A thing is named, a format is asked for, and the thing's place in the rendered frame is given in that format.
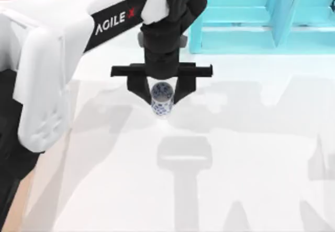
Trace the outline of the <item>blue and white patterned cup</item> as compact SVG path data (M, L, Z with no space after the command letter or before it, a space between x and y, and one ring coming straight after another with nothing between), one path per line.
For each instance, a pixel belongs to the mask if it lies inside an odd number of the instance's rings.
M174 105L174 90L168 82L157 82L151 88L151 108L158 116L168 115Z

